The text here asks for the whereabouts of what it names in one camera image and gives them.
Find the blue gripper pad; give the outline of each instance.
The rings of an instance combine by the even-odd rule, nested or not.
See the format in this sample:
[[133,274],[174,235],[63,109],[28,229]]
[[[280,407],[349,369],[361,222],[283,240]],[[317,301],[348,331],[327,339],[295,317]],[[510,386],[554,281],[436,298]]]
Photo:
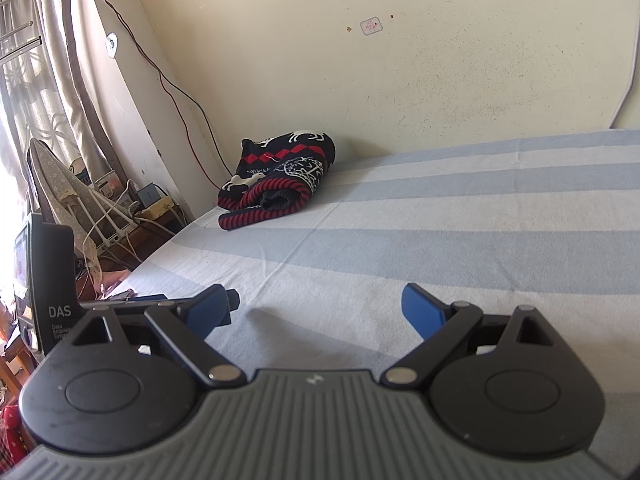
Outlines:
[[217,326],[231,323],[229,299],[222,285],[210,286],[194,299],[184,322],[199,338],[206,338]]
[[435,334],[453,315],[453,309],[421,286],[408,283],[402,290],[402,314],[423,339]]

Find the monitor screen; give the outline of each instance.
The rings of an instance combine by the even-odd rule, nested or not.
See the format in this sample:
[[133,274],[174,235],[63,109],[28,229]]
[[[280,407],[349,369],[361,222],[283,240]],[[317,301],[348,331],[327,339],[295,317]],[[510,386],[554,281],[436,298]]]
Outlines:
[[34,329],[27,254],[29,253],[29,225],[16,237],[14,245],[14,297],[20,332],[24,342],[38,351],[38,337]]

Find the sticker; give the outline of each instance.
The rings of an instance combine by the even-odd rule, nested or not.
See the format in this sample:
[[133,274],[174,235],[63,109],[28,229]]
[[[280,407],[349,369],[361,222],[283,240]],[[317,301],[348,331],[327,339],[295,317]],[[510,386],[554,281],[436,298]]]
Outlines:
[[118,37],[115,32],[110,32],[107,37],[104,38],[104,45],[107,47],[107,54],[112,59],[116,57],[116,50],[118,49]]
[[360,27],[364,32],[365,36],[369,34],[373,34],[374,32],[380,32],[382,30],[382,23],[380,23],[380,19],[374,16],[373,18],[369,18],[368,20],[364,20]]

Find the wall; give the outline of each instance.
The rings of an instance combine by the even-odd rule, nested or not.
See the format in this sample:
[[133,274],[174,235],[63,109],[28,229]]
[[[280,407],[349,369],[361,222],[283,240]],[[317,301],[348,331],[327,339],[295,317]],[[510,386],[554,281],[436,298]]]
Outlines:
[[[241,138],[298,128],[349,141],[356,156],[606,128],[628,81],[639,5],[141,1],[232,161]],[[364,36],[372,16],[383,31]]]
[[72,0],[78,57],[87,91],[123,169],[138,186],[156,182],[184,203],[122,79],[106,55],[104,29],[93,0]]
[[[173,182],[172,189],[175,191],[171,192],[169,189],[167,191],[171,195],[181,197],[183,205],[186,205],[194,216],[204,214],[215,206],[218,190],[211,185],[198,167],[186,141],[184,125],[171,99],[162,90],[158,72],[140,56],[110,8],[101,0],[95,0],[95,5],[93,0],[87,1],[91,2],[87,6],[86,17],[93,35],[90,41],[93,47],[90,58],[91,63],[98,66],[98,77],[95,79],[102,89],[98,102],[103,103],[106,110],[119,116],[120,110],[118,105],[113,103],[113,99],[120,89],[124,89],[127,94],[130,94],[129,106],[137,109],[138,118],[135,126],[127,127],[119,124],[110,128],[116,137],[116,142],[121,145],[125,153],[124,158],[128,165],[126,170],[130,168],[134,173],[143,172],[144,183],[153,180],[161,186],[166,176],[170,176]],[[170,79],[180,84],[168,65],[140,0],[110,1],[124,15],[136,39],[148,55]],[[118,37],[115,60],[110,59],[106,53],[104,44],[106,32],[116,32]],[[111,70],[117,70],[121,82],[105,80],[103,71],[107,66]],[[218,167],[188,102],[177,92],[174,93],[188,124],[194,149],[205,170],[214,182],[224,183],[228,175]],[[151,167],[157,169],[159,166],[165,168],[162,172],[166,173],[166,176],[159,176],[160,170],[150,173]]]
[[[640,35],[640,25],[638,27],[638,34]],[[616,128],[637,128],[638,126],[640,126],[640,58],[636,61],[636,72],[631,91],[615,123]]]

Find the blue striped bed sheet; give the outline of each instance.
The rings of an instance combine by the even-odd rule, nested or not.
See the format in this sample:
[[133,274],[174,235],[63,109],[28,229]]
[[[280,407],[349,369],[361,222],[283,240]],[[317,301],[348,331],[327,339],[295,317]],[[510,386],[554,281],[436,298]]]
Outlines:
[[[640,132],[358,160],[332,168],[295,215],[224,232],[221,212],[189,225],[121,288],[169,297],[212,283],[236,288],[232,325],[207,341],[248,373],[380,373],[420,342],[399,304],[404,285],[417,282],[486,312],[537,306],[608,393],[610,410],[640,402]],[[637,426],[640,408],[633,416]],[[609,449],[601,454],[624,470],[632,453],[612,458],[616,438],[599,437]],[[640,458],[640,444],[626,444]]]

